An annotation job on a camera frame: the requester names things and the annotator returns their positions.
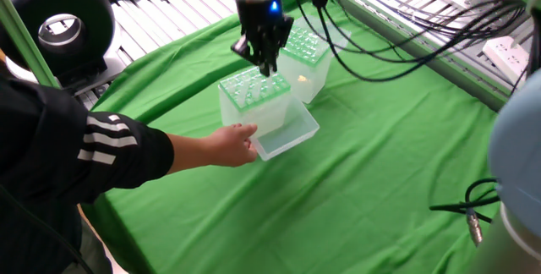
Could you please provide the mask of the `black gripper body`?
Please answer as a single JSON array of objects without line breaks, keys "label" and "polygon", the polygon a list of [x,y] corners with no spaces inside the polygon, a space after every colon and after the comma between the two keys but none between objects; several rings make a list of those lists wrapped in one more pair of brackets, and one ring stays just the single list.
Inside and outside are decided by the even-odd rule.
[{"label": "black gripper body", "polygon": [[287,39],[293,18],[284,14],[282,0],[237,0],[236,4],[242,34],[248,40],[258,39],[264,32],[277,40]]}]

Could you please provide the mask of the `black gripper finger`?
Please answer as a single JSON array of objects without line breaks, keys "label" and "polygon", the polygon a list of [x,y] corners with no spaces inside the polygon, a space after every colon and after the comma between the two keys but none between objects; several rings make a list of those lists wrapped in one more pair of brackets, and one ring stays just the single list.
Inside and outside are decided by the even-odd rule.
[{"label": "black gripper finger", "polygon": [[244,60],[258,67],[260,73],[265,77],[271,76],[271,59],[269,53],[258,41],[253,43],[247,34],[242,34],[241,37],[231,45],[231,50]]},{"label": "black gripper finger", "polygon": [[270,71],[274,74],[277,71],[277,59],[281,49],[287,44],[290,30],[275,30],[271,37],[271,56],[270,56]]}]

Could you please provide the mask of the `person's right hand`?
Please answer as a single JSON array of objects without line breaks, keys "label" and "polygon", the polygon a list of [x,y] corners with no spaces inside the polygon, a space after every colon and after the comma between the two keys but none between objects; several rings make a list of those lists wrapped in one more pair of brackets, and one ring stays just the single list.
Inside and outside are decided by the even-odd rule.
[{"label": "person's right hand", "polygon": [[240,167],[254,162],[257,150],[251,142],[255,124],[224,126],[202,139],[208,163],[222,167]]}]

